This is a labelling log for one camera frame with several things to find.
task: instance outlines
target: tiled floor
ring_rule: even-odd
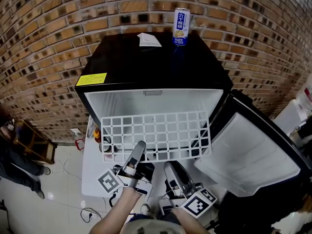
[[[80,211],[91,207],[105,216],[110,210],[108,198],[84,196],[81,194],[81,171],[83,152],[76,147],[58,147],[56,163],[50,175],[40,177],[46,198],[40,199],[29,188],[12,183],[6,179],[0,182],[0,200],[4,199],[9,210],[11,228],[15,234],[87,234],[100,220],[92,218],[84,223]],[[134,212],[139,212],[140,200]],[[88,212],[82,216],[88,220]],[[301,226],[312,220],[312,214],[291,214],[275,224],[282,234],[294,234]],[[207,212],[205,223],[216,218],[213,210]]]

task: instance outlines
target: brick wall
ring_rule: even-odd
[[[106,35],[171,31],[176,7],[267,115],[311,69],[312,0],[0,0],[0,104],[56,141],[86,130],[73,87]]]

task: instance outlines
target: blue and white can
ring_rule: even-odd
[[[175,21],[172,37],[173,44],[178,46],[186,45],[190,27],[190,16],[190,10],[188,9],[175,9]]]

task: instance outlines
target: robotic hand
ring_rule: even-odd
[[[98,179],[106,193],[113,194],[121,186],[130,186],[146,195],[148,200],[153,188],[151,181],[155,167],[151,163],[139,163],[145,148],[146,143],[139,141],[123,167],[115,165],[113,170],[108,169]]]
[[[181,207],[195,218],[204,214],[216,197],[202,183],[193,183],[190,175],[178,161],[164,165],[167,180],[166,194],[159,201],[161,213],[166,215],[174,207]]]
[[[124,166],[116,165],[114,171],[123,187],[133,187],[138,193],[146,195],[147,201],[153,188],[151,180],[155,167],[151,163],[139,163],[145,148],[146,143],[139,141]]]

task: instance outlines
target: person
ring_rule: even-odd
[[[32,191],[36,192],[40,198],[44,199],[44,193],[41,190],[40,182],[35,181],[18,167],[35,176],[40,176],[42,174],[49,175],[51,170],[48,167],[41,166],[29,160],[23,154],[18,153],[15,146],[9,142],[12,134],[11,131],[3,125],[3,122],[3,119],[0,119],[0,125],[2,126],[0,130],[7,140],[0,136],[0,145],[2,146],[2,150],[0,151],[0,177],[29,187]]]
[[[173,208],[172,213],[163,220],[137,214],[124,225],[131,210],[141,194],[132,187],[124,187],[122,194],[109,213],[98,222],[89,234],[208,234],[197,222],[181,208]]]

